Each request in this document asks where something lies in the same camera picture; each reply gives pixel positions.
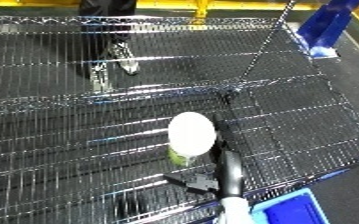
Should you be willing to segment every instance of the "wire shelf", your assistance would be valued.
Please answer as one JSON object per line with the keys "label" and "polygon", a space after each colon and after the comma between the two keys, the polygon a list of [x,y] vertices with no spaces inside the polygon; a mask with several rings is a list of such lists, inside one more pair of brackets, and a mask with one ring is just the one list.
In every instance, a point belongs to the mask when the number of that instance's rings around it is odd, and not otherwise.
{"label": "wire shelf", "polygon": [[[208,155],[188,168],[167,159],[167,126],[186,111],[229,124],[248,195],[358,163],[358,114],[285,24],[245,73],[276,22],[0,17],[0,223],[213,216],[213,195],[162,178],[214,170]],[[99,59],[86,46],[125,32],[141,73],[105,59],[114,89],[93,93],[86,74]],[[229,103],[227,91],[236,92]]]}

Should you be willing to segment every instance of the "white cup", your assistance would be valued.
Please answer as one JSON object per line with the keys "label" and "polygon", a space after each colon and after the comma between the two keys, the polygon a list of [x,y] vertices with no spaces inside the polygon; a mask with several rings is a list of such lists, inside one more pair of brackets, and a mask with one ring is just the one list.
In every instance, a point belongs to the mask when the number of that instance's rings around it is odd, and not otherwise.
{"label": "white cup", "polygon": [[213,146],[216,133],[212,122],[202,114],[185,112],[177,115],[168,126],[168,155],[176,165],[189,166],[197,156]]}

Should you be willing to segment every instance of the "blue bin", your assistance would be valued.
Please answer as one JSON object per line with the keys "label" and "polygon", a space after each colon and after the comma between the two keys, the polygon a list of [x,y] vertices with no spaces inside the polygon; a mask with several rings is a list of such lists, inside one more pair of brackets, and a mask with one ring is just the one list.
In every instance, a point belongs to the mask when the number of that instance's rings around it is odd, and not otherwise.
{"label": "blue bin", "polygon": [[329,224],[307,188],[257,204],[251,215],[255,224]]}

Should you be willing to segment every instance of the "sneaker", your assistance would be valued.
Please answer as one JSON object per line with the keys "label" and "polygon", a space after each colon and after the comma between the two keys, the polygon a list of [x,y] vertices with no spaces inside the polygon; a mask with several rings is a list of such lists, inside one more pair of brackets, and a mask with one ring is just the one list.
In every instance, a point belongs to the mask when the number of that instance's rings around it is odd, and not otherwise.
{"label": "sneaker", "polygon": [[128,75],[137,75],[139,73],[139,63],[133,59],[133,54],[127,43],[110,43],[107,50],[114,58],[119,59],[117,63]]}
{"label": "sneaker", "polygon": [[93,92],[105,92],[108,89],[112,89],[111,83],[109,82],[107,64],[101,62],[96,65],[91,65],[90,80],[93,88]]}

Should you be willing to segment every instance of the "floor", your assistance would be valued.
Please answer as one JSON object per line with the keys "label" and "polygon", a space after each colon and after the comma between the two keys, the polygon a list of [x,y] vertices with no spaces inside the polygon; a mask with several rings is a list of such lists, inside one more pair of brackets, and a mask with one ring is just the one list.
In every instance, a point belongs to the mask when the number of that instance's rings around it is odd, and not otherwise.
{"label": "floor", "polygon": [[[166,15],[160,11],[141,11],[139,14]],[[172,12],[170,16],[190,16],[191,12]],[[75,15],[75,9],[20,9],[0,8],[0,15]],[[240,12],[213,12],[211,16],[236,17],[243,16]],[[353,38],[343,35],[337,45],[341,57],[318,61],[324,73],[327,73],[335,88],[349,99],[359,112],[359,46]],[[311,187],[316,194],[328,219],[333,224],[359,223],[359,168],[341,176],[334,177]]]}

